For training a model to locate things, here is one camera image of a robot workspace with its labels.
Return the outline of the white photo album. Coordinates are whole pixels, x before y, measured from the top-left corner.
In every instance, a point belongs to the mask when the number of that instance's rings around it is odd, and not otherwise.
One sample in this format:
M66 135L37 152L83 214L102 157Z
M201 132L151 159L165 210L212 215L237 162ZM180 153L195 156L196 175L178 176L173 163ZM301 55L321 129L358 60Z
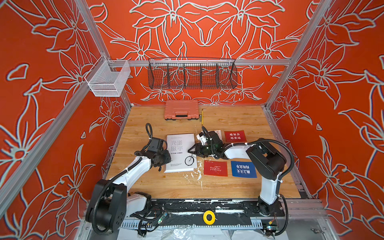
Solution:
M190 172L196 169L197 158L188 152L195 145L194 134L167 135L171 162L164 173Z

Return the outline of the white card red chinese text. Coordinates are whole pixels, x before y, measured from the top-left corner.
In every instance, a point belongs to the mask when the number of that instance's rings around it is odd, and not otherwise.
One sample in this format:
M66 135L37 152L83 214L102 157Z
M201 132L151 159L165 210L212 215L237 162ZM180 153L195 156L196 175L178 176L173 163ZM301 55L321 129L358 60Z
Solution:
M222 141L223 138L222 138L222 132L221 132L221 130L215 130L215 133L218 135L218 137L219 137L220 140Z

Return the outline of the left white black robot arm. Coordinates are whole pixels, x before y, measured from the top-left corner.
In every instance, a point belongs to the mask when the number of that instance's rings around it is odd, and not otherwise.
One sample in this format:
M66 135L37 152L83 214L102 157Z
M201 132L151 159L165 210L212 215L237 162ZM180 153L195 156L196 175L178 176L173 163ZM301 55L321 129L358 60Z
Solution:
M154 231L165 218L166 211L151 203L152 197L143 192L129 195L139 178L152 168L161 169L171 162L165 140L155 138L151 124L146 124L148 143L135 152L133 162L109 180L99 180L93 190L86 212L86 221L97 235L112 234L126 217L139 220L138 232L144 236Z

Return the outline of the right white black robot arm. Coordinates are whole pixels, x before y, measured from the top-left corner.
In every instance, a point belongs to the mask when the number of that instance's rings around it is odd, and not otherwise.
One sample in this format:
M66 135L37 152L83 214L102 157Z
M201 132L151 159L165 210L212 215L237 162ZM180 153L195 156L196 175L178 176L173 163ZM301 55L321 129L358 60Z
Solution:
M217 160L250 160L262 177L258 197L259 213L270 216L276 211L283 178L294 167L294 156L285 144L263 138L250 143L224 144L216 132L205 130L197 135L197 139L199 142L188 149L188 153Z

